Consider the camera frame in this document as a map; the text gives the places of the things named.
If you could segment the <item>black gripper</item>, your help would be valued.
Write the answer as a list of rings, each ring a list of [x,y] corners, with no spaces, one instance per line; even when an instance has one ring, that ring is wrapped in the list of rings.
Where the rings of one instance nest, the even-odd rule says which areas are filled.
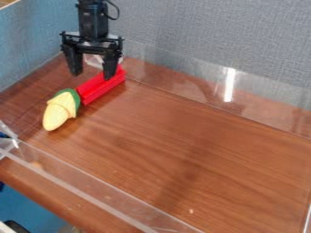
[[[103,57],[103,75],[110,80],[116,73],[119,58],[123,55],[124,38],[108,34],[104,37],[90,38],[78,32],[60,33],[62,51],[66,56],[70,71],[74,76],[83,73],[83,54],[99,55]]]

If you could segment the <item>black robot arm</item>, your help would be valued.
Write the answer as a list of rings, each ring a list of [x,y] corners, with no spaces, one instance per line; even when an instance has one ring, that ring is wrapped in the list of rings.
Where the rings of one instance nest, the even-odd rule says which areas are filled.
[[[79,31],[60,33],[62,52],[74,76],[83,73],[83,56],[102,56],[103,78],[108,81],[116,74],[123,56],[124,37],[110,33],[110,21],[120,16],[119,7],[111,0],[78,0]]]

